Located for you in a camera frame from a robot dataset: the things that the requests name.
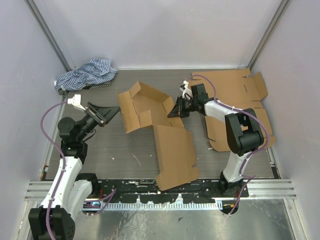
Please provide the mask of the brown cardboard box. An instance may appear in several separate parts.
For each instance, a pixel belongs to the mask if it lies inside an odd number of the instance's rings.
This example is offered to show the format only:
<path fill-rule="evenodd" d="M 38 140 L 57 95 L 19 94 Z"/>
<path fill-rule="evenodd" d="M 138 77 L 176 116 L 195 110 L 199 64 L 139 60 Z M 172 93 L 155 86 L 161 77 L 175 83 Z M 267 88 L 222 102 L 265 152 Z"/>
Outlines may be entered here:
<path fill-rule="evenodd" d="M 191 132 L 179 117 L 169 118 L 174 101 L 168 94 L 137 81 L 117 95 L 125 132 L 151 127 L 154 133 L 159 174 L 155 180 L 165 191 L 199 178 Z"/>

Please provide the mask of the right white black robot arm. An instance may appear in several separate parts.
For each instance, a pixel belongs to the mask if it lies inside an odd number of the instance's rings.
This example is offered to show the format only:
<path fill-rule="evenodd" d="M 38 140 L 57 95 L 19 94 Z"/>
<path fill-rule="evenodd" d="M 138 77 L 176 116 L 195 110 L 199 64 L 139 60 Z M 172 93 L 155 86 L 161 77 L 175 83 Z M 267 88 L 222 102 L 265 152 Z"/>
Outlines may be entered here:
<path fill-rule="evenodd" d="M 204 84 L 180 85 L 182 95 L 177 97 L 168 118 L 186 118 L 191 112 L 213 117 L 225 124 L 227 144 L 230 149 L 228 162 L 221 172 L 218 185 L 225 197 L 232 197 L 243 184 L 243 171 L 251 156 L 264 143 L 261 122 L 252 108 L 239 109 L 229 106 L 216 97 L 209 97 Z"/>

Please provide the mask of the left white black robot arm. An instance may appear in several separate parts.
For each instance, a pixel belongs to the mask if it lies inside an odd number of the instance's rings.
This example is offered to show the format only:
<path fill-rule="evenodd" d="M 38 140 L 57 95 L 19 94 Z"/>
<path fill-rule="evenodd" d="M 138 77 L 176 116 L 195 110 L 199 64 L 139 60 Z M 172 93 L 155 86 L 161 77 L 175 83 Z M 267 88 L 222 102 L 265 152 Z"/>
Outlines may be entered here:
<path fill-rule="evenodd" d="M 118 106 L 100 107 L 88 103 L 78 105 L 85 116 L 75 121 L 63 117 L 57 124 L 61 144 L 57 173 L 39 207 L 32 208 L 28 221 L 35 240 L 72 240 L 76 230 L 76 218 L 85 200 L 100 194 L 101 187 L 94 173 L 81 173 L 87 157 L 88 134 L 96 126 L 104 127 L 120 111 Z"/>

